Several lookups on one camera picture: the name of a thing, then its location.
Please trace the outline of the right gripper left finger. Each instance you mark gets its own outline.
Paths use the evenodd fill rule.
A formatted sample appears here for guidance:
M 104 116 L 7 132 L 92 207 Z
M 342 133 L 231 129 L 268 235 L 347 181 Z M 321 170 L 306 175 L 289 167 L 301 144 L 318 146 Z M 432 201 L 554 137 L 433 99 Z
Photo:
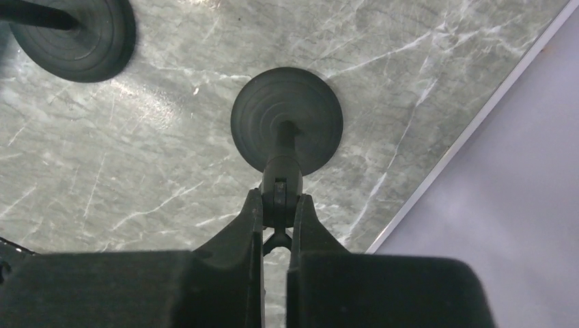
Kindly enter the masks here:
M 60 253 L 12 265 L 2 327 L 262 327 L 262 197 L 195 250 Z

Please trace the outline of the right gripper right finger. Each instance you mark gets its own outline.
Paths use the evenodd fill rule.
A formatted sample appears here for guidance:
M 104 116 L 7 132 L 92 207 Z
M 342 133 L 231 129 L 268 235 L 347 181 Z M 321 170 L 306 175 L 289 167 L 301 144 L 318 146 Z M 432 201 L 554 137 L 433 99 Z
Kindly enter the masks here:
M 483 286 L 464 262 L 349 252 L 302 195 L 287 272 L 288 327 L 493 327 Z

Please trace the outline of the black round base clip stand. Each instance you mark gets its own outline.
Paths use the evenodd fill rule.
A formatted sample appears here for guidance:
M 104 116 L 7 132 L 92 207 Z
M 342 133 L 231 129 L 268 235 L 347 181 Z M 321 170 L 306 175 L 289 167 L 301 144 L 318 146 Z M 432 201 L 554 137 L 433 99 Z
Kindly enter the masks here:
M 239 153 L 262 173 L 263 225 L 274 230 L 264 253 L 344 251 L 302 192 L 304 176 L 327 164 L 341 142 L 343 114 L 332 88 L 302 68 L 267 70 L 241 89 L 230 125 Z

